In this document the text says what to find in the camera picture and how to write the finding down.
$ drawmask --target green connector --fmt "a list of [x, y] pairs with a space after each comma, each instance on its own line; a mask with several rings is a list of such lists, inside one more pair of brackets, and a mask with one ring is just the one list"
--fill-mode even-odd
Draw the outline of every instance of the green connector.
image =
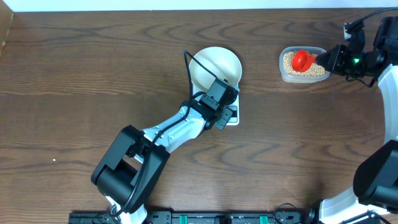
[[260, 224], [268, 224], [268, 216], [260, 216]]
[[188, 224], [188, 215], [180, 215], [180, 224]]

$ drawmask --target container of grain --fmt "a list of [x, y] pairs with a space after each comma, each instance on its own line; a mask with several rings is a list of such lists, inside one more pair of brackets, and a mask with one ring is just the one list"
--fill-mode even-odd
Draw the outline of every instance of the container of grain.
[[305, 50], [313, 56], [320, 55], [326, 52], [325, 49], [322, 49], [320, 47], [288, 47], [283, 50], [279, 56], [279, 70], [282, 74], [283, 81], [289, 83], [315, 83], [325, 80], [329, 77], [330, 72], [324, 71], [323, 68], [315, 64], [313, 64], [310, 68], [311, 71], [305, 73], [289, 71], [289, 74], [285, 68], [292, 68], [292, 57], [294, 53], [298, 52], [299, 50]]

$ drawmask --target brown wood surface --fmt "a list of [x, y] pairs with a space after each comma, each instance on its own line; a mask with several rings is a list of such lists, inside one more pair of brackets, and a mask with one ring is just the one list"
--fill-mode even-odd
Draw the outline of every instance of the brown wood surface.
[[[335, 196], [383, 144], [381, 92], [337, 75], [285, 83], [279, 54], [341, 44], [343, 23], [373, 11], [16, 14], [0, 58], [0, 222], [66, 223], [71, 211], [107, 209], [92, 171], [123, 127], [177, 112], [188, 97], [183, 50], [208, 46], [243, 63], [241, 123], [178, 148], [147, 204], [263, 211]], [[382, 16], [366, 22], [368, 47]]]

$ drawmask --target red spoon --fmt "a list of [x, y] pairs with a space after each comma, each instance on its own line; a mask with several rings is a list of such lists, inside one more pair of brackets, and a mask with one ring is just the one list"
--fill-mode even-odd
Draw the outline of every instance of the red spoon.
[[311, 67], [312, 63], [315, 63], [316, 59], [305, 50], [299, 50], [293, 57], [292, 68], [296, 72], [305, 72]]

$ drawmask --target cardboard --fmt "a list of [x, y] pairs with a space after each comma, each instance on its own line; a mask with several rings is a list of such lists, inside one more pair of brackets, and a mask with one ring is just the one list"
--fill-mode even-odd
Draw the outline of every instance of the cardboard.
[[14, 13], [10, 8], [0, 0], [0, 56], [4, 46], [6, 45], [6, 38], [10, 31], [11, 21]]

